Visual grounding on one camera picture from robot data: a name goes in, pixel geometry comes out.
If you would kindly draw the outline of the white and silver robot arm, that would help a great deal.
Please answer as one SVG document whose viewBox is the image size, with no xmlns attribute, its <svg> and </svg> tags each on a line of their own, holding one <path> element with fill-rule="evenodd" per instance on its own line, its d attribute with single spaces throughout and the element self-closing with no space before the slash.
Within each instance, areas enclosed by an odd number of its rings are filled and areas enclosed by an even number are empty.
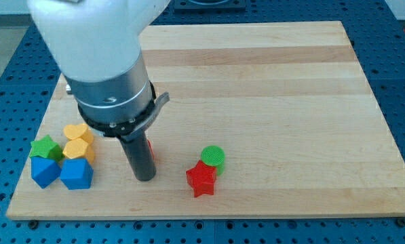
<svg viewBox="0 0 405 244">
<path fill-rule="evenodd" d="M 87 118 L 123 123 L 152 101 L 139 35 L 169 2 L 28 0 L 31 16 Z"/>
</svg>

